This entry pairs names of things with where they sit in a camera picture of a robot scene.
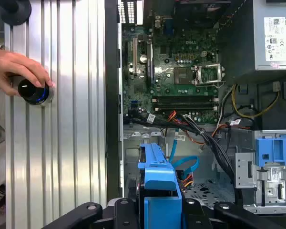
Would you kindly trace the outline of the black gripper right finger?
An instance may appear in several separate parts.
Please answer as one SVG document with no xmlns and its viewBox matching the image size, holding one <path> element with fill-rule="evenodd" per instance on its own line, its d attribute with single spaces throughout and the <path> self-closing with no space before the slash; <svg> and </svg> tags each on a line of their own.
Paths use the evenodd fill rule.
<svg viewBox="0 0 286 229">
<path fill-rule="evenodd" d="M 200 202 L 187 198 L 184 201 L 184 227 L 186 229 L 282 229 L 283 226 L 255 215 L 233 203 L 215 204 L 208 216 Z"/>
</svg>

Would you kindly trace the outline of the person's bare hand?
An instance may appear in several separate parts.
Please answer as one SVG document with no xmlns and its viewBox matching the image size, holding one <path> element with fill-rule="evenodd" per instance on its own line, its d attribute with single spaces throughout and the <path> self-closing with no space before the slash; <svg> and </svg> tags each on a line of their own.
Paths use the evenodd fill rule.
<svg viewBox="0 0 286 229">
<path fill-rule="evenodd" d="M 53 86 L 48 72 L 39 62 L 19 53 L 0 50 L 0 89 L 6 95 L 18 96 L 9 80 L 12 75 L 20 75 L 39 88 Z"/>
</svg>

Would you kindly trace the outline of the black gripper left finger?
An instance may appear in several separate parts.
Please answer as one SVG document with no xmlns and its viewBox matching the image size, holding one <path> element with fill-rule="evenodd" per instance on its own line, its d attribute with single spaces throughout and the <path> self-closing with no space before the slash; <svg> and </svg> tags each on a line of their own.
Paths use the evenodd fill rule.
<svg viewBox="0 0 286 229">
<path fill-rule="evenodd" d="M 138 217 L 131 199 L 119 198 L 103 208 L 98 203 L 81 204 L 44 226 L 45 229 L 137 229 Z"/>
</svg>

